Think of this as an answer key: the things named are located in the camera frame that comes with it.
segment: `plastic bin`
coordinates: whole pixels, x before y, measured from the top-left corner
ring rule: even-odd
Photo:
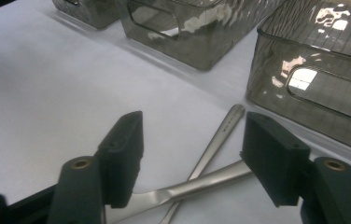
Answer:
[[[283,0],[116,0],[125,34],[210,69]]]
[[[351,146],[351,1],[289,0],[258,32],[247,99]]]
[[[52,0],[61,12],[96,29],[104,29],[119,19],[114,0]]]

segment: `tabletop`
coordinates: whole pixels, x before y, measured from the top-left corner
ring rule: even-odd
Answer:
[[[230,108],[271,116],[316,156],[351,164],[351,148],[252,105],[245,98],[257,32],[210,71],[198,71],[128,39],[120,21],[97,31],[50,0],[0,8],[0,193],[15,203],[90,156],[124,114],[141,110],[145,153],[134,192],[185,181]],[[207,173],[240,160],[246,116]],[[119,223],[159,223],[169,204]],[[302,223],[276,208],[255,176],[185,201],[173,223]]]

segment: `white table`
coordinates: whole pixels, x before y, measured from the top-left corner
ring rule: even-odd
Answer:
[[[57,182],[61,166],[92,155],[118,118],[144,113],[145,154],[134,192],[185,181],[234,104],[270,115],[316,156],[351,163],[351,150],[251,105],[246,83],[256,31],[209,72],[126,38],[120,21],[95,31],[50,0],[0,8],[0,193],[8,204]],[[243,118],[209,171],[239,160]],[[159,223],[169,205],[120,223]],[[301,223],[298,207],[275,208],[251,176],[187,200],[173,223]]]

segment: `clear plastic container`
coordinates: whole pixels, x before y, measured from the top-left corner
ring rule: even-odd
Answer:
[[[125,34],[210,69],[283,0],[116,0]]]
[[[351,146],[351,1],[289,0],[258,32],[247,99]]]
[[[52,0],[61,12],[101,30],[119,19],[115,0]]]

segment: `stainless steel utensil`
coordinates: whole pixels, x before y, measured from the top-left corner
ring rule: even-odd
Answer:
[[[242,105],[234,105],[228,112],[225,119],[219,125],[216,133],[208,144],[204,151],[204,154],[199,159],[195,168],[193,169],[188,180],[194,179],[202,174],[207,164],[214,158],[218,150],[222,147],[225,141],[228,139],[229,135],[236,127],[240,118],[245,114],[245,108]],[[167,211],[166,216],[161,221],[161,224],[168,224],[172,220],[173,216],[176,214],[179,205],[182,201],[173,203],[170,209]]]
[[[125,208],[112,209],[110,206],[105,207],[107,223],[114,223],[151,208],[177,202],[198,193],[230,184],[250,174],[252,173],[246,164],[243,161],[237,161],[208,175],[181,184],[147,193],[134,194]]]

